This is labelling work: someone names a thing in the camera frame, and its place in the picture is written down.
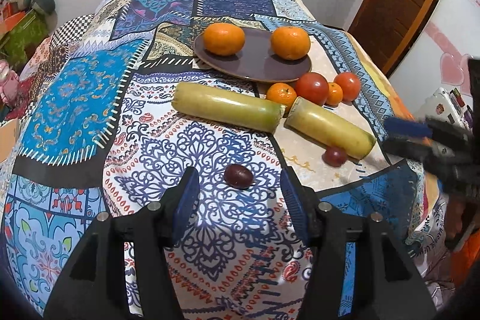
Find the green cardboard box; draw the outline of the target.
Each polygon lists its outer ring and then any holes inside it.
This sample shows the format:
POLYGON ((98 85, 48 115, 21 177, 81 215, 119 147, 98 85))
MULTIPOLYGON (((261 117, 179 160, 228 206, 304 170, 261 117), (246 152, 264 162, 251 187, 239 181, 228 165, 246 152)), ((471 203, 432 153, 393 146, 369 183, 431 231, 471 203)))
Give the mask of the green cardboard box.
POLYGON ((1 38, 1 59, 7 60, 16 71, 21 70, 47 37, 45 19, 30 10, 1 38))

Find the small mandarin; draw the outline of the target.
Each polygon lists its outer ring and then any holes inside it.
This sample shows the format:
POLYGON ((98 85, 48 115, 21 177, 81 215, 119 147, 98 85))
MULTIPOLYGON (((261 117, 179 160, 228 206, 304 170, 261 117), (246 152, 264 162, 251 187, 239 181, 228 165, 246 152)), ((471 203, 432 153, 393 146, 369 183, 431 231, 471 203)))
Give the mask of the small mandarin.
POLYGON ((290 111, 297 98, 295 90, 285 83, 275 83, 266 92, 266 99, 285 107, 285 114, 290 111))
POLYGON ((343 90, 340 85, 335 82, 329 83, 329 93, 325 104, 331 107, 336 107, 343 101, 343 90))

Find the pink plush rabbit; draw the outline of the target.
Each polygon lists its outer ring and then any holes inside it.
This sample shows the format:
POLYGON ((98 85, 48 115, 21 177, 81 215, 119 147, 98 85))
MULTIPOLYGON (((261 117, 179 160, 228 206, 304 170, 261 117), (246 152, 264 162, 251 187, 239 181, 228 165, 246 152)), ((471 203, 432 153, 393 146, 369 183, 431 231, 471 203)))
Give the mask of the pink plush rabbit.
POLYGON ((6 60, 0 61, 0 93, 2 102, 15 107, 19 92, 19 77, 6 60))

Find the large orange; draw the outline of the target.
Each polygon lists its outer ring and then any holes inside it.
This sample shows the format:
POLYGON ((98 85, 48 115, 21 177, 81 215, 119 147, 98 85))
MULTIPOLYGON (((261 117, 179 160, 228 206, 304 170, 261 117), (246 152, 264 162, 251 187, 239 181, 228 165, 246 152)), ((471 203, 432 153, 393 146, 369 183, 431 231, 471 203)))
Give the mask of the large orange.
POLYGON ((298 27, 277 28, 270 37, 274 54, 288 61, 296 61, 308 54, 311 42, 308 33, 298 27))
POLYGON ((245 32, 232 23, 213 23, 202 36, 205 49, 219 56, 236 54, 246 41, 245 32))

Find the white wardrobe sliding door hearts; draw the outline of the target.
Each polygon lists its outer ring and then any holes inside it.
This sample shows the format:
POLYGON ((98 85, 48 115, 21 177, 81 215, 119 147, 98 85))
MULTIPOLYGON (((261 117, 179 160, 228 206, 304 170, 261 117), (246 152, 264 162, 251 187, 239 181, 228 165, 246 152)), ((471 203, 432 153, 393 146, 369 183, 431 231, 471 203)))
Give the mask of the white wardrobe sliding door hearts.
POLYGON ((440 87, 472 105, 468 59, 479 57, 479 0, 439 0, 389 81, 411 113, 440 87))

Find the brown cardboard box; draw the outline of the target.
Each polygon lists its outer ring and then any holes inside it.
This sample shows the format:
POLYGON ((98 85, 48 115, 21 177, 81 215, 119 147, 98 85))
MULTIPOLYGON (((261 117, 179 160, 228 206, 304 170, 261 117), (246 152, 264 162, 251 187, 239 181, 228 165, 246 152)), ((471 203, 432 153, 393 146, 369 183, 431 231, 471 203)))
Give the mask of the brown cardboard box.
POLYGON ((18 118, 8 120, 0 127, 0 162, 5 161, 10 155, 20 134, 20 121, 18 118))

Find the dark purple plate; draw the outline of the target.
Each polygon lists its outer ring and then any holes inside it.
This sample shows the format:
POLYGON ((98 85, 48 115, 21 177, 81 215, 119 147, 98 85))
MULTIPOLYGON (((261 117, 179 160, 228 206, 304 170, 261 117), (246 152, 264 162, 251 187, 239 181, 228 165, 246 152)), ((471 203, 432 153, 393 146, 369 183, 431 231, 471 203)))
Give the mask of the dark purple plate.
POLYGON ((271 50, 271 33, 255 28, 243 28, 246 42, 231 56, 219 56, 206 50, 203 34, 193 41, 195 55, 209 67, 228 76, 255 82, 289 83, 312 71, 312 60, 305 55, 299 60, 287 61, 271 50))

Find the red tomato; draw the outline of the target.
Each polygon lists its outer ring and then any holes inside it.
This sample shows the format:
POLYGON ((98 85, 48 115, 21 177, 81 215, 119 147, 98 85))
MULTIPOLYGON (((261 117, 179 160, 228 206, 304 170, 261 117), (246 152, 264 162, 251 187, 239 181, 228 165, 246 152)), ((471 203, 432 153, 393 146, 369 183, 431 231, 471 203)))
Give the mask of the red tomato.
POLYGON ((298 97, 323 106, 329 96, 329 85, 321 74, 308 72, 295 82, 295 92, 298 97))
POLYGON ((337 74, 334 78, 334 82, 339 85, 343 91, 343 101, 354 101, 361 90, 360 79, 351 72, 342 72, 337 74))

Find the patchwork blue bedspread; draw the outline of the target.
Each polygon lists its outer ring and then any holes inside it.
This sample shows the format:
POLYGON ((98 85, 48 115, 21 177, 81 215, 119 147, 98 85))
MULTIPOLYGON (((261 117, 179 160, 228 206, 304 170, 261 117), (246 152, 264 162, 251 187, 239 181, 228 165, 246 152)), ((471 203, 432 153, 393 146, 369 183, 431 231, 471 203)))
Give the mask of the patchwork blue bedspread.
POLYGON ((349 33, 317 22, 301 0, 103 0, 45 40, 30 63, 29 108, 1 165, 1 281, 43 316, 64 266, 101 212, 134 214, 199 172, 199 199, 179 243, 165 252, 188 319, 294 319, 312 272, 312 251, 295 234, 281 170, 343 212, 379 212, 427 274, 442 252, 446 206, 436 179, 387 155, 384 120, 407 116, 400 97, 349 33), (191 82, 265 99, 272 83, 228 76, 202 62, 195 38, 213 23, 309 35, 312 71, 342 72, 358 97, 332 108, 377 142, 361 160, 327 166, 324 147, 279 124, 258 132, 182 114, 176 86, 191 82), (228 165, 254 176, 224 181, 228 165))

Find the dark grape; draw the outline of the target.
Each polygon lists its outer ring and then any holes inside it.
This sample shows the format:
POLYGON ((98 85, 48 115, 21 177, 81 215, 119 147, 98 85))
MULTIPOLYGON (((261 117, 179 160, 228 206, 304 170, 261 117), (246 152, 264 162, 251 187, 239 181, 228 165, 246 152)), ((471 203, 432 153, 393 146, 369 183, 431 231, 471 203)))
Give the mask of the dark grape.
POLYGON ((342 148, 329 146, 325 150, 322 160, 331 167, 341 167, 348 160, 348 155, 342 148))
POLYGON ((233 188, 247 189, 254 183, 250 170, 239 164, 231 164, 224 170, 224 181, 233 188))

